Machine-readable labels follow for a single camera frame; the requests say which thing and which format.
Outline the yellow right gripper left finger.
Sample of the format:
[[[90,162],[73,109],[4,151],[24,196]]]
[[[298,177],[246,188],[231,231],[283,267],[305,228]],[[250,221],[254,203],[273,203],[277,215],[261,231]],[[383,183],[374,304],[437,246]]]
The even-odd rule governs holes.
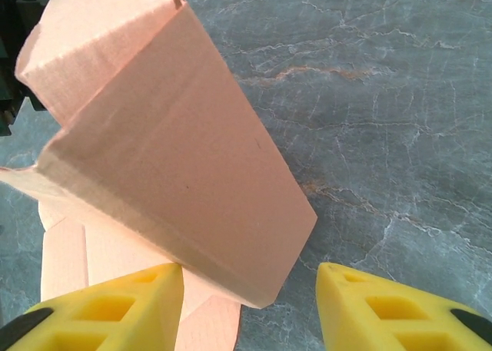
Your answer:
[[[166,263],[34,305],[1,328],[3,350],[173,350],[182,268]]]

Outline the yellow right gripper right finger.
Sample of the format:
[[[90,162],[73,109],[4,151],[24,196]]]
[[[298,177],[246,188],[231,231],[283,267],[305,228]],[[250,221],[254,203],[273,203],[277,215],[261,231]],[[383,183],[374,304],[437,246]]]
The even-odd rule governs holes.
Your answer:
[[[489,350],[491,321],[455,302],[336,263],[317,270],[327,350]]]

